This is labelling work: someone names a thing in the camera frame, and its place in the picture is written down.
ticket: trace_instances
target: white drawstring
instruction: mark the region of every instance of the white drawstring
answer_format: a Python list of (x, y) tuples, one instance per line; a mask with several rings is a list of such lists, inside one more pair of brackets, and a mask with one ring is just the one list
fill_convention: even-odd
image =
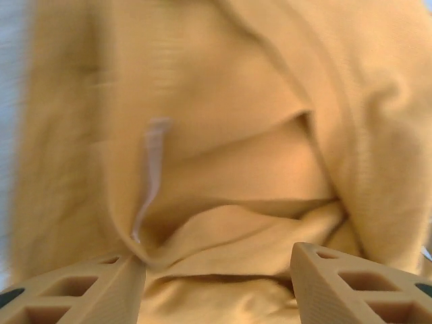
[(148, 186), (146, 198), (142, 204), (139, 212), (136, 214), (134, 226), (132, 228), (131, 237), (140, 243), (140, 228), (146, 211), (161, 186), (161, 171), (162, 171), (162, 158), (163, 158), (163, 139), (165, 133), (171, 125), (169, 118), (155, 118), (151, 120), (150, 129), (145, 135), (145, 146), (147, 150), (147, 164), (148, 164)]

